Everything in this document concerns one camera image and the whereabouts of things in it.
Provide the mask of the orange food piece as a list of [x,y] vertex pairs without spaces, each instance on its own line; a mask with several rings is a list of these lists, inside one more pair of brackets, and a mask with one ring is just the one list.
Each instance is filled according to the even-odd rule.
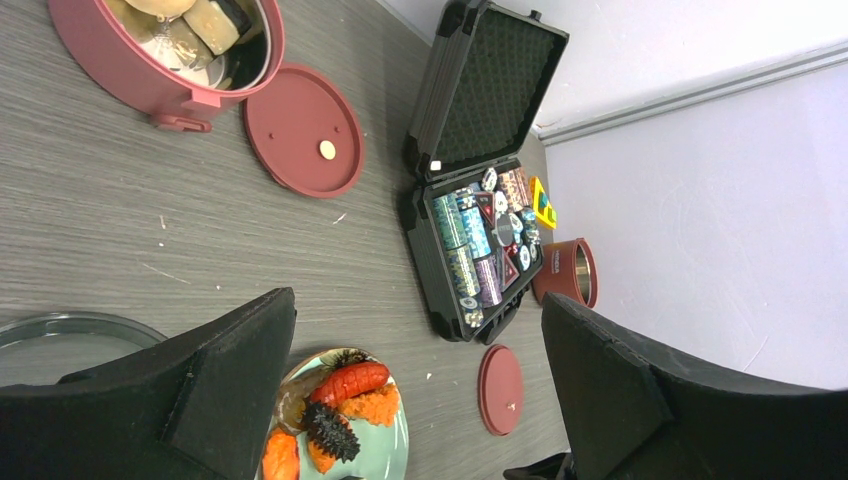
[[394,383],[345,400],[339,411],[349,419],[365,420],[374,426],[392,427],[400,407],[400,394]]

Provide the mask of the black spiky sea cucumber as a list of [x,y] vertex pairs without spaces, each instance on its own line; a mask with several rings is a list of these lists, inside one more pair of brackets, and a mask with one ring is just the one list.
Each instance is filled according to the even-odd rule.
[[321,403],[309,404],[303,415],[307,438],[318,449],[342,462],[351,462],[360,453],[360,444],[346,418],[334,408]]

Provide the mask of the light green ceramic plate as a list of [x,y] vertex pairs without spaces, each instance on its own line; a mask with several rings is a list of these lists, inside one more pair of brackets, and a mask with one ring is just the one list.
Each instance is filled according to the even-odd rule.
[[257,478],[404,478],[409,440],[401,395],[400,407],[392,427],[374,426],[365,420],[349,419],[343,415],[360,444],[360,453],[351,462],[338,461],[322,453],[307,438],[303,415],[306,407],[311,404],[311,393],[334,371],[366,361],[382,363],[372,354],[358,348],[330,349],[304,360],[283,378],[277,391]]

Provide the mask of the red lunch box lid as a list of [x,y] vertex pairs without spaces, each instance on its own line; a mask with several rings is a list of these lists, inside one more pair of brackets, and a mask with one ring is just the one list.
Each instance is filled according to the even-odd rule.
[[520,362],[505,345],[493,345],[483,356],[478,373],[478,407],[483,425],[494,436],[517,427],[524,404]]
[[365,165],[359,119],[340,90],[316,70],[284,63],[244,102],[254,153],[280,185],[327,199],[347,193]]

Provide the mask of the red sea cucumber toy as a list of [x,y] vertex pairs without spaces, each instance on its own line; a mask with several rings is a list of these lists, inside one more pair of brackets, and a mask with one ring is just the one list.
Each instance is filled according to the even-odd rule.
[[366,361],[342,367],[329,375],[309,396],[311,403],[335,408],[344,401],[385,385],[390,371],[382,363]]

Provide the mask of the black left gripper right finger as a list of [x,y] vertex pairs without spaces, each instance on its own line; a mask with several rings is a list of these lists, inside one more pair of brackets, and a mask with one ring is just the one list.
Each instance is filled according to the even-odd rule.
[[757,377],[549,294],[542,332],[581,479],[843,479],[847,394]]

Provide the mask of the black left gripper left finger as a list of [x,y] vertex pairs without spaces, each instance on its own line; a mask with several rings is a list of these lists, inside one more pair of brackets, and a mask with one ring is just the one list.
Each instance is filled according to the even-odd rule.
[[251,479],[296,322],[271,290],[50,386],[1,390],[5,479]]

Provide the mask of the red lunch box with food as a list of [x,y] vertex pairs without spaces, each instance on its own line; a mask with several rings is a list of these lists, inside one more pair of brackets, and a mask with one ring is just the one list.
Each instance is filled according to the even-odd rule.
[[162,128],[210,131],[282,64],[274,1],[51,1],[48,11],[86,74]]

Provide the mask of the red steel-lined lunch box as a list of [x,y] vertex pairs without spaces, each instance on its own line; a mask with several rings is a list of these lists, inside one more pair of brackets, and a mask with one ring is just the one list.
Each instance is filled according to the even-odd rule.
[[584,238],[550,243],[542,247],[543,265],[532,281],[539,304],[547,293],[562,294],[594,308],[599,295],[598,272],[593,253]]

